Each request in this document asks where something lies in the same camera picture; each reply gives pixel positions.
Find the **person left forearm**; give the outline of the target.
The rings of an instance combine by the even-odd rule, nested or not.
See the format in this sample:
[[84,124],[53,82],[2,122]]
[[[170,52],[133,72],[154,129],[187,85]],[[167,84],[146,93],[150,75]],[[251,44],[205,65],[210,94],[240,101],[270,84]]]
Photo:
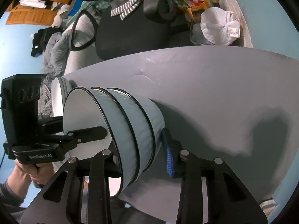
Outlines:
[[26,198],[30,184],[29,174],[17,165],[8,179],[1,183],[1,202],[10,214],[26,209],[21,207],[21,204]]

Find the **person left hand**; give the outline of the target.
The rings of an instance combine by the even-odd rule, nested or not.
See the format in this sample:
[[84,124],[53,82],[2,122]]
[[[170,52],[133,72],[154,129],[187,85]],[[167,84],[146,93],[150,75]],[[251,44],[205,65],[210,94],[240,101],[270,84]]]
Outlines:
[[52,163],[40,164],[21,164],[17,159],[15,160],[16,166],[29,176],[30,179],[38,185],[44,186],[51,177],[55,174],[54,166]]

